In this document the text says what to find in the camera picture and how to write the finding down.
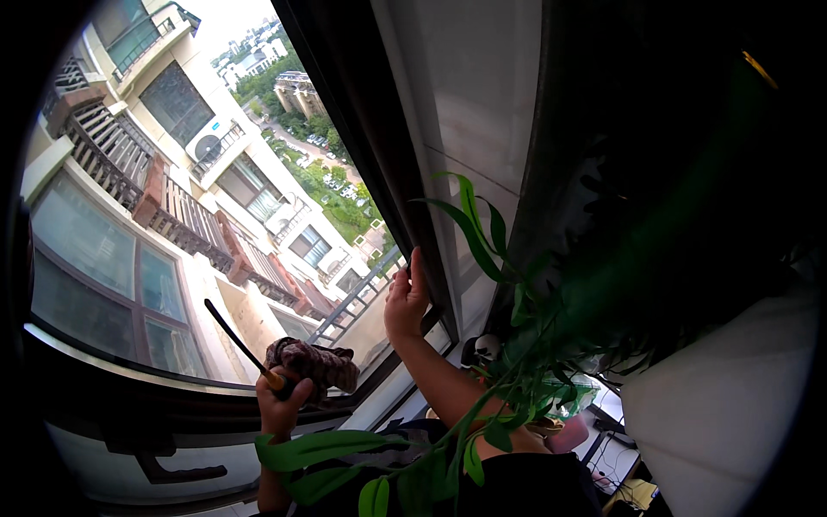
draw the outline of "air conditioner unit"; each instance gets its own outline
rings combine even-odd
[[[213,117],[187,144],[185,150],[189,157],[196,162],[203,160],[202,163],[215,161],[221,155],[222,146],[226,145],[221,138],[230,131],[230,127],[232,122],[229,119]]]

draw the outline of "apartment building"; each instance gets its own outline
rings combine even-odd
[[[387,278],[261,138],[198,48],[199,23],[175,2],[108,2],[67,50],[21,191],[33,314],[116,363],[214,381],[258,373],[205,298],[259,357],[286,335],[376,357]],[[348,337],[354,323],[375,336]]]

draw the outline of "road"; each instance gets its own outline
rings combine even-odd
[[[322,162],[328,167],[333,167],[334,165],[344,167],[345,172],[347,173],[348,181],[352,183],[360,183],[362,181],[362,178],[361,176],[359,176],[359,172],[356,170],[356,167],[354,167],[351,164],[343,164],[342,160],[340,160],[339,158],[336,158],[335,160],[327,158],[325,156],[327,154],[327,151],[325,151],[322,147],[316,147],[313,144],[307,143],[306,141],[300,141],[296,139],[293,135],[285,131],[284,128],[276,122],[262,122],[261,124],[259,124],[259,128],[262,131],[264,131],[266,128],[269,128],[273,130],[273,134],[275,134],[276,138],[278,138],[279,136],[283,136],[285,141],[290,142],[294,146],[298,146],[302,149],[307,150],[311,160],[321,158]]]

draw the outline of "screwdriver handle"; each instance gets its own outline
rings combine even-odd
[[[293,394],[293,388],[296,387],[295,382],[272,371],[264,370],[261,373],[264,375],[264,378],[267,379],[267,384],[270,385],[270,389],[275,393],[275,398],[278,400],[287,400],[290,398]]]

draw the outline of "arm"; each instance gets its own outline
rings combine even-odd
[[[296,427],[299,417],[299,408],[313,391],[313,382],[310,379],[301,380],[295,373],[282,366],[277,366],[272,371],[298,382],[293,394],[285,401],[275,397],[264,376],[260,376],[256,382],[256,397],[261,410],[261,433],[274,435],[270,443],[284,443],[290,440],[290,432]],[[293,502],[290,494],[281,485],[279,476],[278,472],[261,466],[258,492],[260,512],[287,511]]]
[[[464,375],[426,342],[419,324],[428,306],[428,287],[417,247],[411,256],[411,284],[404,270],[394,274],[385,303],[385,330],[390,344],[408,368],[425,400],[433,407],[448,428],[459,422],[471,406],[485,393],[483,385]],[[480,411],[480,415],[495,414],[502,400],[494,397]],[[479,428],[475,423],[471,431]],[[511,434],[514,452],[548,452],[542,442],[525,427]],[[482,437],[477,441],[480,459],[504,454],[491,447]]]

